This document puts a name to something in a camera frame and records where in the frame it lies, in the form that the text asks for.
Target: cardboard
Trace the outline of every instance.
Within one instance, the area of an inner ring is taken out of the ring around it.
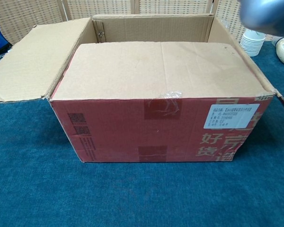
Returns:
[[[231,161],[275,94],[213,15],[37,26],[0,61],[0,103],[48,98],[83,162]]]
[[[182,98],[271,95],[229,44],[122,42],[81,45],[51,100],[159,98],[173,91]]]

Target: metal object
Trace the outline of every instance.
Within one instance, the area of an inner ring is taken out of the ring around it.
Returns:
[[[239,0],[242,24],[255,31],[284,36],[284,0]]]

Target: stack of white cups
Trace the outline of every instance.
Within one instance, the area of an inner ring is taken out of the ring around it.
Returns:
[[[266,34],[246,29],[241,40],[241,47],[250,56],[257,56],[265,41]]]

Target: blue tablecloth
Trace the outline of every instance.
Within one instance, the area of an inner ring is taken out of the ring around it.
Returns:
[[[274,47],[253,59],[284,95]],[[284,227],[284,109],[230,163],[83,164],[46,100],[0,104],[0,226]]]

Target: box flap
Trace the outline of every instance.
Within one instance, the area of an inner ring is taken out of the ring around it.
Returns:
[[[192,42],[83,44],[51,100],[256,97],[267,91],[232,46]]]
[[[245,53],[245,51],[241,48],[238,41],[230,34],[230,32],[226,29],[226,27],[222,24],[222,22],[218,18],[214,18],[212,29],[210,31],[209,43],[224,43],[230,44],[236,51],[241,55],[242,59],[246,63],[246,65],[250,68],[250,70],[255,74],[256,78],[262,84],[263,88],[270,92],[271,94],[276,94],[278,91],[274,88],[274,86],[269,82],[266,76],[262,73],[259,67],[254,63],[254,61]]]
[[[100,42],[207,42],[214,15],[95,15]]]
[[[92,41],[90,18],[36,26],[0,61],[0,102],[47,96],[76,47]]]

